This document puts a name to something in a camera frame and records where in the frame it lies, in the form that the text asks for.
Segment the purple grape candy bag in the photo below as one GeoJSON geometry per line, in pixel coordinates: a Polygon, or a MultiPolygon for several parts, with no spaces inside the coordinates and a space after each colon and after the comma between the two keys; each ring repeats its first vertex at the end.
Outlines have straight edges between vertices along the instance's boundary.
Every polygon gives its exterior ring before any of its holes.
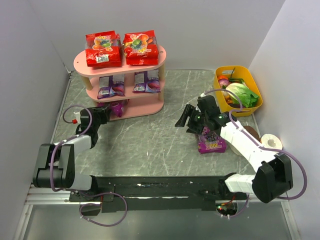
{"type": "Polygon", "coordinates": [[[202,134],[196,134],[198,152],[200,154],[224,153],[227,149],[227,143],[214,131],[204,127],[202,134]]]}
{"type": "Polygon", "coordinates": [[[128,102],[129,102],[128,99],[117,100],[117,101],[112,101],[112,102],[99,102],[97,104],[97,106],[104,107],[106,105],[109,105],[113,114],[116,117],[121,118],[125,112],[125,106],[128,104],[128,102]]]}

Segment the purple Fox's berries bag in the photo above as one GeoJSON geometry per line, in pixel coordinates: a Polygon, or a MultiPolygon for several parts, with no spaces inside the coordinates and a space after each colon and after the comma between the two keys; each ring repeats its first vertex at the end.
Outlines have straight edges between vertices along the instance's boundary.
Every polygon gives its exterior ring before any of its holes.
{"type": "Polygon", "coordinates": [[[117,74],[102,76],[99,78],[99,88],[97,98],[105,99],[115,96],[125,96],[125,75],[117,74]]]}
{"type": "Polygon", "coordinates": [[[158,69],[134,73],[133,93],[160,93],[160,79],[158,69]]]}

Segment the red fruit candy bag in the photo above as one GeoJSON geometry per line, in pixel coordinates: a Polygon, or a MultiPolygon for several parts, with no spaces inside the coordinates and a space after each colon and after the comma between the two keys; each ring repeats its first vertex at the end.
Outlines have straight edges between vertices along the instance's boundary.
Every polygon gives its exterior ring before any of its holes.
{"type": "Polygon", "coordinates": [[[159,49],[154,30],[125,33],[122,46],[127,65],[154,66],[159,63],[159,49]]]}
{"type": "Polygon", "coordinates": [[[115,68],[122,66],[121,38],[114,30],[87,34],[85,40],[85,59],[88,67],[115,68]]]}

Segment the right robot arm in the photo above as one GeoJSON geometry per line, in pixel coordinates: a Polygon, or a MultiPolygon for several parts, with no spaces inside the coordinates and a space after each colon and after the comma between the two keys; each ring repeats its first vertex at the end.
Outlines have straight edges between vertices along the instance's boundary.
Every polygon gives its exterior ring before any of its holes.
{"type": "Polygon", "coordinates": [[[199,97],[197,106],[187,104],[175,126],[188,127],[188,133],[197,135],[209,128],[249,162],[254,174],[230,173],[225,176],[223,184],[229,192],[253,194],[261,202],[269,203],[293,187],[289,157],[264,150],[236,117],[220,111],[212,95],[199,97]]]}

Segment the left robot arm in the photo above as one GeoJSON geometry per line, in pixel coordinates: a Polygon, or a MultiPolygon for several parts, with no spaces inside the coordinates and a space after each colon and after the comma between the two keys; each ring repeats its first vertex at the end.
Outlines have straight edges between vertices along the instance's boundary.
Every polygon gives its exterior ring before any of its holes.
{"type": "Polygon", "coordinates": [[[90,150],[98,142],[98,130],[110,121],[111,107],[82,109],[75,119],[78,124],[75,135],[58,143],[44,143],[39,147],[32,184],[36,188],[51,188],[54,192],[77,190],[96,192],[97,179],[75,170],[76,156],[90,150]]]}

